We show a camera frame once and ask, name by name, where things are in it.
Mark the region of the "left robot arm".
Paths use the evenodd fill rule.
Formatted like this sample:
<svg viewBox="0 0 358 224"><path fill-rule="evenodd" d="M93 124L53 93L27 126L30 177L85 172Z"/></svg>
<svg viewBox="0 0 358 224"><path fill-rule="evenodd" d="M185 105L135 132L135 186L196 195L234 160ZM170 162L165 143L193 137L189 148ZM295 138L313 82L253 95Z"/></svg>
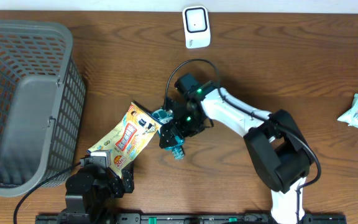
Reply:
<svg viewBox="0 0 358 224"><path fill-rule="evenodd" d="M118 176L103 156L80 160L81 168L66 181L65 202L61 223L116 223L106 203L134 191L134 165L130 162Z"/></svg>

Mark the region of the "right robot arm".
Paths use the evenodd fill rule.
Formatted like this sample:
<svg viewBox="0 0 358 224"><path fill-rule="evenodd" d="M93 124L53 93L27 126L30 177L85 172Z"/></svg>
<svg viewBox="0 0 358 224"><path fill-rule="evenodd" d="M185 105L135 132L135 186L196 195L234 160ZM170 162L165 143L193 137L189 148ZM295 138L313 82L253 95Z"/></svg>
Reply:
<svg viewBox="0 0 358 224"><path fill-rule="evenodd" d="M285 110L254 108L233 97L219 83L199 83L187 73L175 82L184 99L165 97L162 109L172 116L160 129L160 147L178 145L218 121L243 138L254 169L272 192L271 216L277 223L300 223L305 216L303 188L321 177L321 165Z"/></svg>

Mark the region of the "teal mouthwash bottle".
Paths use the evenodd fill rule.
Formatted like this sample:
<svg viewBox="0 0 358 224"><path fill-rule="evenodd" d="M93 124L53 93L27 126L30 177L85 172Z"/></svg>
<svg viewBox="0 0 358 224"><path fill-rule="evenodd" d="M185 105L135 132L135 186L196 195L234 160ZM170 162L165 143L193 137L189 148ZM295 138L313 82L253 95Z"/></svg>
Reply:
<svg viewBox="0 0 358 224"><path fill-rule="evenodd" d="M159 123L162 124L158 130L158 135L160 137L159 146L161 149L170 151L174 159L180 160L185 156L182 145L184 144L184 138L179 134L176 127L172 123L173 112L172 110L165 111L163 109L158 109L152 113L153 118L155 118Z"/></svg>

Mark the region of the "yellow wet wipes bag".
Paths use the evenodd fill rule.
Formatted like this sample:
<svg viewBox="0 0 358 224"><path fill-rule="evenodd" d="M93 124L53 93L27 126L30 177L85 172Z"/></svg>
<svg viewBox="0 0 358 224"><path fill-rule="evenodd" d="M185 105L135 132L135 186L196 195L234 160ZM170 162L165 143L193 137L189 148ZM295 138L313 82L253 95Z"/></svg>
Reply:
<svg viewBox="0 0 358 224"><path fill-rule="evenodd" d="M88 149L109 153L109 168L119 177L123 170L141 153L161 124L139 105L132 102L123 119L96 144Z"/></svg>

